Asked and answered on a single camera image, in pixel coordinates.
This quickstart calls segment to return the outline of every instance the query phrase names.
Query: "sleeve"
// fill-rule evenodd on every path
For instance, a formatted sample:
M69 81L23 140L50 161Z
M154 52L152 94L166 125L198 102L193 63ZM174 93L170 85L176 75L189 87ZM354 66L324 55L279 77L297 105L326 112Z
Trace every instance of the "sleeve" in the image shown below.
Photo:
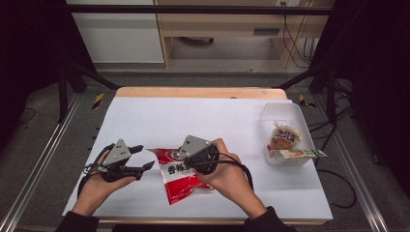
M247 232L296 232L296 229L285 225L278 217L273 207L268 207L268 211L255 218L245 220Z
M85 217L68 211L57 227L56 232L95 232L97 231L99 221L96 217Z

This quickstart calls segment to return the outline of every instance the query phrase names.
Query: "human hand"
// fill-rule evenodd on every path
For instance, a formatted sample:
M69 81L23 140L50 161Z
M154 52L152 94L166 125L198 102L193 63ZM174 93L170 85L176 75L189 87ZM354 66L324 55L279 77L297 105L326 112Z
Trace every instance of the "human hand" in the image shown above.
M102 154L98 164L103 162L107 154L108 151ZM112 192L127 186L133 181L135 181L135 177L125 177L109 183L103 179L100 172L94 171L90 174L90 177L82 188L81 194L78 196L72 211L76 214L89 217L96 212Z
M236 154L228 152L221 138L214 140L213 143L220 152L220 160L232 160L231 158L233 158L237 162L241 162ZM224 197L241 207L250 219L257 218L267 211L250 187L244 171L237 165L219 163L213 173L209 175L197 173L197 177L199 181L212 186Z

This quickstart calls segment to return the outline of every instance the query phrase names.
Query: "right hand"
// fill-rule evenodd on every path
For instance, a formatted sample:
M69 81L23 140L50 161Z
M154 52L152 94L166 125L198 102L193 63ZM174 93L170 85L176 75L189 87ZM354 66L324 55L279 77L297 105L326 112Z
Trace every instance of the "right hand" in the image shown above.
M213 143L217 146L220 153L227 154L236 161L241 162L236 154L228 152L221 138L214 140ZM220 155L220 160L232 159ZM257 218L267 211L262 201L256 196L250 187L244 171L237 165L219 163L217 169L213 173L209 175L197 173L197 177L199 181L210 185L224 197L241 207L250 219Z

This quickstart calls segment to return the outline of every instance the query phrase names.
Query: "wooden table edge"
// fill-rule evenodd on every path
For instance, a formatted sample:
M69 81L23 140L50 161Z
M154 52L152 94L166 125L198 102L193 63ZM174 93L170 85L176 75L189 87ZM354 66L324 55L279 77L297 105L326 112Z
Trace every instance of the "wooden table edge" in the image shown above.
M190 225L241 225L244 218L138 218L138 217L101 217L101 223L113 224L190 224ZM325 219L283 220L283 223L296 225L322 225Z
M278 100L287 99L286 93L282 89L246 87L122 87L118 89L115 97Z

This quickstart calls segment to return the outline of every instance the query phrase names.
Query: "aluminum rail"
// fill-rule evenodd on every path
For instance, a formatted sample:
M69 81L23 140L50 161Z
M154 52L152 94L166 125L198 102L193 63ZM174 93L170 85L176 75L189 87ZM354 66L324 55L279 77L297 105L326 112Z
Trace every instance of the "aluminum rail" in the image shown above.
M210 15L346 15L353 11L308 7L246 7L191 5L40 5L43 11L105 14L210 14Z
M30 201L34 191L36 190L36 187L39 184L48 163L54 155L55 149L60 143L60 140L75 113L80 98L81 94L73 94L73 99L69 105L69 112L66 118L55 128L53 134L45 145L45 148L43 149L39 160L37 161L30 176L24 184L24 187L21 189L20 194L15 200L15 203L8 211L6 216L2 219L0 223L0 232L9 232L15 230L18 221L20 220L25 208L27 207L28 202Z
M323 96L318 97L313 95L314 101L318 104L319 110L321 111L324 118L327 118L326 110L325 110L325 100ZM377 208L376 203L373 200L373 197L368 190L365 181L363 180L362 176L360 175L356 165L354 164L353 160L351 159L349 152L347 151L346 146L343 143L343 140L340 134L335 130L334 133L335 137L335 147L340 154L340 161L343 164L343 167L346 171L346 174L349 180L352 183L352 186L356 190L358 195L359 202L362 205L362 209L365 212L367 217L368 223L371 226L371 229L374 232L388 232L389 228L383 216L381 215L379 209Z

